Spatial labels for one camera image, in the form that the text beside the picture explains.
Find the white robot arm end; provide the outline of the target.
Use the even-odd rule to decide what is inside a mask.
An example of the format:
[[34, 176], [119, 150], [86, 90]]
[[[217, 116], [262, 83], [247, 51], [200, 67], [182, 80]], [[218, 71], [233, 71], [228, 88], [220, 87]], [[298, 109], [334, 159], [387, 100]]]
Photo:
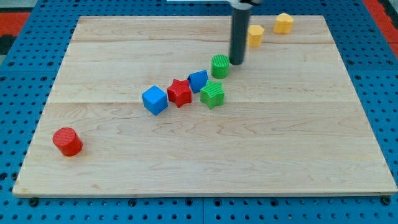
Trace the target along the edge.
[[238, 10], [249, 10], [254, 6], [259, 6], [263, 0], [227, 0], [231, 7]]

